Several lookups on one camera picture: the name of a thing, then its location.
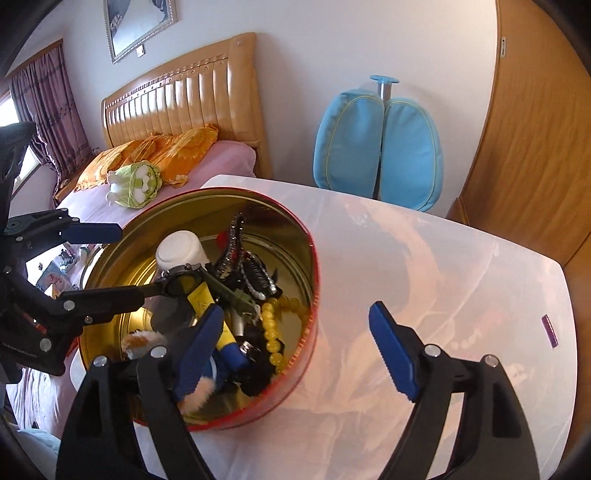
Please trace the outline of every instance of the framed picture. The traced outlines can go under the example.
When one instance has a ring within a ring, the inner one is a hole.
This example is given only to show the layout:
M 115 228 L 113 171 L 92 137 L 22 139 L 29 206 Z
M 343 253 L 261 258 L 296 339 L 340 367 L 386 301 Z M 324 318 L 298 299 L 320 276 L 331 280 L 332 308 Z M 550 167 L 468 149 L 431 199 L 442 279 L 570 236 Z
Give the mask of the framed picture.
M 103 4 L 113 63 L 177 21 L 174 0 L 103 0 Z

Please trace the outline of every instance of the metal container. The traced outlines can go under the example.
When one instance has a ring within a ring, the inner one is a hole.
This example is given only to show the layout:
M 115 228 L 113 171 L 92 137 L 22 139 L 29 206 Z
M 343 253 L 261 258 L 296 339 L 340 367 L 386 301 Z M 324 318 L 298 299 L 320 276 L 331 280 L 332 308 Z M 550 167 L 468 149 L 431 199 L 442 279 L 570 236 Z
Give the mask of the metal container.
M 149 282 L 156 269 L 156 247 L 177 230 L 196 233 L 213 261 L 221 254 L 216 236 L 227 230 L 238 213 L 246 217 L 245 248 L 257 253 L 270 271 L 278 268 L 278 285 L 285 295 L 308 306 L 310 316 L 300 320 L 296 314 L 282 314 L 285 357 L 290 360 L 261 395 L 249 398 L 240 390 L 215 394 L 199 413 L 185 416 L 191 430 L 226 429 L 260 418 L 279 405 L 304 374 L 316 341 L 319 291 L 316 251 L 309 232 L 286 208 L 259 193 L 235 188 L 196 190 L 155 205 L 127 224 L 122 240 L 100 252 L 85 284 L 85 288 L 99 288 Z M 151 330 L 150 320 L 151 313 L 141 308 L 117 315 L 109 323 L 85 327 L 80 337 L 85 367 L 98 355 L 123 360 L 121 339 L 135 329 Z M 139 398 L 133 400 L 132 411 L 134 419 L 142 422 Z

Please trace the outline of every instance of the mattress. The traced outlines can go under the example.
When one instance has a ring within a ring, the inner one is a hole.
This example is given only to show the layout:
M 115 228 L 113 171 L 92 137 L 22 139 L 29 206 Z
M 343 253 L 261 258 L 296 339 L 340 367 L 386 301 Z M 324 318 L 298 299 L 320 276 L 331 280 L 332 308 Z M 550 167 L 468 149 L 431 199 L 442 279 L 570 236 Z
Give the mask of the mattress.
M 254 177 L 255 160 L 255 151 L 249 146 L 239 142 L 219 141 L 213 144 L 202 162 L 189 174 L 189 180 L 185 185 L 178 189 L 164 186 L 156 199 L 145 208 L 178 194 L 199 189 L 217 175 Z M 113 222 L 122 227 L 143 211 L 116 204 L 109 206 L 105 200 L 108 190 L 108 185 L 101 185 L 70 193 L 58 208 L 67 208 L 72 217 L 78 217 L 82 222 Z M 57 253 L 59 252 L 50 253 L 50 257 L 53 258 Z M 27 266 L 32 265 L 30 270 L 34 271 L 38 263 L 38 259 L 33 259 Z M 24 368 L 21 382 L 17 385 L 7 385 L 8 398 L 20 428 L 31 428 L 33 422 L 36 422 L 41 430 L 61 438 L 76 396 L 69 375 L 70 364 L 76 352 L 77 349 L 66 359 L 66 373 L 61 377 Z

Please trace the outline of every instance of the table top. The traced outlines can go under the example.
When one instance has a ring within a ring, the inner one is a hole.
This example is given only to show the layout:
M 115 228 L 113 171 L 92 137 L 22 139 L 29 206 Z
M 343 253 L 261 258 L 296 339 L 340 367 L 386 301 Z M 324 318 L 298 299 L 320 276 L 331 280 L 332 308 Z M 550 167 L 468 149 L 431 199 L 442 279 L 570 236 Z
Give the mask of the table top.
M 319 336 L 294 392 L 252 424 L 193 434 L 217 478 L 379 477 L 413 405 L 396 391 L 369 332 L 376 300 L 451 356 L 498 356 L 530 424 L 541 476 L 551 475 L 569 432 L 577 376 L 573 313 L 556 262 L 374 200 L 233 176 L 204 187 L 217 186 L 260 192 L 291 210 L 309 229 L 320 268 Z M 461 406 L 454 395 L 429 477 L 446 468 Z M 147 466 L 164 475 L 147 429 L 136 430 Z

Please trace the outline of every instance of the wooden headboard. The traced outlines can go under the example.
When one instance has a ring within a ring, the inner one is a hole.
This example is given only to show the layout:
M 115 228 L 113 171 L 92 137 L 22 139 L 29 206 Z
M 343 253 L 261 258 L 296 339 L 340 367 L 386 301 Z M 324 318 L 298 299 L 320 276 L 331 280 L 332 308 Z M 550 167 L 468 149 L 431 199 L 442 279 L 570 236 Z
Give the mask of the wooden headboard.
M 217 125 L 220 140 L 256 151 L 255 174 L 273 176 L 254 68 L 256 34 L 245 33 L 156 67 L 102 102 L 109 148 L 150 133 Z

